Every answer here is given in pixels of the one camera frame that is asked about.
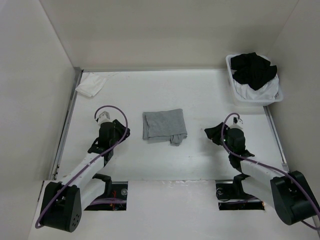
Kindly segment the grey tank top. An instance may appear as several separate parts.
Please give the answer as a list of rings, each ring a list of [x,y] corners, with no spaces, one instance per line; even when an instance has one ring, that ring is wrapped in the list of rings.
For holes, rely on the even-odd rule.
[[[143,140],[170,141],[179,146],[188,132],[181,108],[167,111],[143,112]]]

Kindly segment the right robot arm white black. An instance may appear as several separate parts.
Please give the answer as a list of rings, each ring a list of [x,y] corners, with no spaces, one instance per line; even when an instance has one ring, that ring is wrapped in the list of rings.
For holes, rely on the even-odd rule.
[[[289,226],[320,215],[320,206],[305,176],[254,160],[240,128],[222,122],[204,132],[214,144],[224,147],[231,166],[240,173],[234,177],[231,189],[237,198],[253,196],[266,202]]]

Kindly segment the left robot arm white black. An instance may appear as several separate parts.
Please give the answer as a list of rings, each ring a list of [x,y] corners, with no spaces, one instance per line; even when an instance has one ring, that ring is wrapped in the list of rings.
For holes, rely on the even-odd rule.
[[[129,135],[128,126],[117,119],[100,123],[98,137],[80,164],[59,181],[51,181],[45,187],[35,227],[72,233],[79,225],[83,210],[98,197],[108,199],[112,195],[112,180],[99,171],[113,157],[114,148]]]

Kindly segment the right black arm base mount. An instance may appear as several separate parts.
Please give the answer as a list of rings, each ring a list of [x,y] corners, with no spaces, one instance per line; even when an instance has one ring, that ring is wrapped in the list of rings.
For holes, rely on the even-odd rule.
[[[233,180],[217,180],[215,182],[216,198],[220,211],[264,211],[264,203],[257,197],[247,194],[243,190],[242,181],[248,175],[236,175]]]

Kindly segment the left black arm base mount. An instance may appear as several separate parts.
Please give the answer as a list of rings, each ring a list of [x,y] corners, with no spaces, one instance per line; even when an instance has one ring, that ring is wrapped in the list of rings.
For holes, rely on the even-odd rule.
[[[103,174],[95,174],[95,180],[104,182],[104,192],[85,211],[126,211],[128,198],[128,182],[113,182],[112,178]]]

